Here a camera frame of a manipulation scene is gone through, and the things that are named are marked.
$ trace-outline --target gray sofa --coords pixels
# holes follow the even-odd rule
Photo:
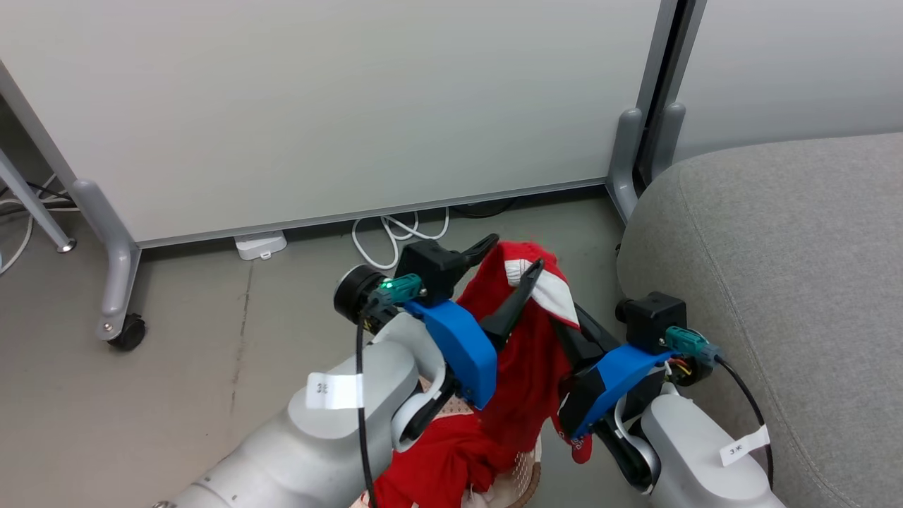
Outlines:
[[[631,215],[618,275],[629,297],[681,297],[723,348],[787,506],[903,506],[903,134],[674,165]],[[726,372],[689,392],[734,437],[758,427]]]

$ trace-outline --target whiteboard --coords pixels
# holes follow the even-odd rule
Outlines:
[[[903,130],[903,3],[710,0],[676,99],[675,161]]]
[[[134,240],[178,241],[600,179],[658,7],[28,0],[0,60]]]

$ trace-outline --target gray metal leg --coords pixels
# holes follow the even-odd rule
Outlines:
[[[658,131],[658,142],[655,153],[652,154],[652,165],[649,174],[652,180],[671,167],[675,159],[677,138],[680,136],[680,127],[684,124],[686,107],[680,102],[672,102],[662,111],[662,127]]]
[[[70,192],[100,241],[107,247],[107,287],[100,306],[98,336],[108,341],[116,338],[122,331],[141,250],[132,241],[126,226],[119,220],[96,183],[76,180]]]
[[[38,196],[28,187],[25,179],[13,168],[13,163],[3,153],[3,150],[0,150],[0,180],[6,183],[9,190],[19,198],[22,205],[38,221],[38,224],[41,224],[41,227],[47,231],[47,235],[57,245],[57,252],[69,252],[75,248],[75,240],[62,232],[60,225],[51,217],[50,212],[47,212]]]
[[[611,200],[624,223],[637,206],[637,190],[633,186],[633,163],[643,134],[643,112],[631,108],[621,113],[618,132],[611,151],[609,176],[605,179]]]

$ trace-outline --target white fabric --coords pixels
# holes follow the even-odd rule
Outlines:
[[[495,496],[492,485],[485,493],[473,492],[473,485],[471,485],[470,489],[464,491],[464,495],[461,497],[461,508],[489,508],[489,503]]]
[[[517,287],[520,284],[520,276],[532,264],[532,261],[526,259],[506,259],[505,274],[508,284]],[[536,287],[533,288],[531,296],[546,311],[558,316],[563,321],[578,325],[577,309],[573,306],[571,289],[560,277],[543,270],[539,274],[539,280],[536,281]]]

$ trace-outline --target white power adapter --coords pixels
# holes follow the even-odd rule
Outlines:
[[[270,259],[274,252],[285,249],[288,242],[281,230],[266,233],[254,233],[235,237],[238,255],[245,261],[251,259]]]

